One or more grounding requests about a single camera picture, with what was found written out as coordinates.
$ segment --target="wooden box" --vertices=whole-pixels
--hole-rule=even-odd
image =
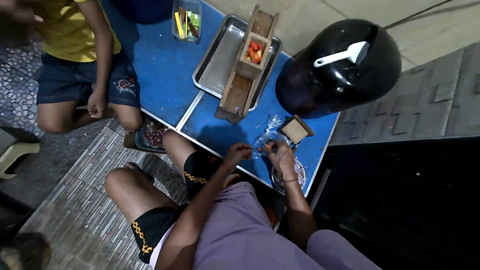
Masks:
[[[279,16],[278,13],[273,16],[258,8],[259,5],[255,5],[223,90],[222,99],[215,112],[216,118],[227,119],[231,124],[238,124],[248,113],[259,75],[265,71],[266,55],[269,53]],[[262,60],[258,64],[245,60],[244,57],[251,40],[259,42],[264,50]]]

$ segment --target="white spatula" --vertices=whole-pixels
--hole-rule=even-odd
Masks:
[[[352,63],[358,64],[367,54],[369,47],[370,43],[368,43],[367,41],[353,43],[347,48],[346,51],[317,59],[315,62],[313,62],[313,66],[321,67],[343,59],[348,59]]]

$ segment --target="yellow shirt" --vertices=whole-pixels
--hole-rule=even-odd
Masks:
[[[76,3],[84,1],[87,0],[37,1],[34,13],[44,21],[37,24],[36,30],[46,53],[74,62],[96,61],[95,36]],[[113,54],[117,54],[121,45],[113,31],[112,34]]]

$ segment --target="bracelet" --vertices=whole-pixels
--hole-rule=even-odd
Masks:
[[[227,169],[227,171],[228,171],[229,173],[231,173],[231,169],[230,169],[229,167],[227,167],[225,164],[222,163],[222,164],[220,164],[220,166],[225,167],[225,169]]]
[[[294,181],[297,181],[298,182],[299,178],[295,178],[295,179],[292,179],[292,180],[283,180],[284,183],[290,183],[290,182],[294,182]]]

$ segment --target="blue table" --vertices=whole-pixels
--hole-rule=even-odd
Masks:
[[[275,82],[289,59],[282,53],[273,67],[257,108],[238,125],[214,117],[219,99],[195,87],[192,74],[220,27],[224,15],[203,3],[202,40],[199,44],[177,41],[172,22],[153,25],[128,21],[107,1],[104,9],[124,51],[133,60],[141,86],[142,111],[182,136],[221,157],[237,142],[252,144],[266,128],[270,115],[290,116],[278,103]],[[306,196],[317,173],[338,115],[306,120],[316,135],[302,140],[296,155],[307,176]],[[272,187],[270,168],[262,159],[242,161],[239,169]]]

